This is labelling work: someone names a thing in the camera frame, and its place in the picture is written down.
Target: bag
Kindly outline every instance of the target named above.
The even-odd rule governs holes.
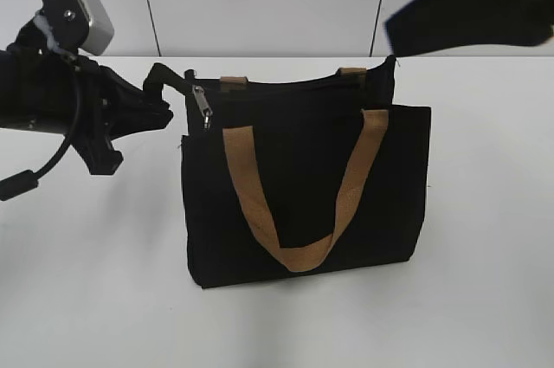
[[[412,256],[425,210],[430,109],[391,104],[395,64],[389,57],[371,70],[289,84],[198,80],[187,71],[182,177],[198,285]]]

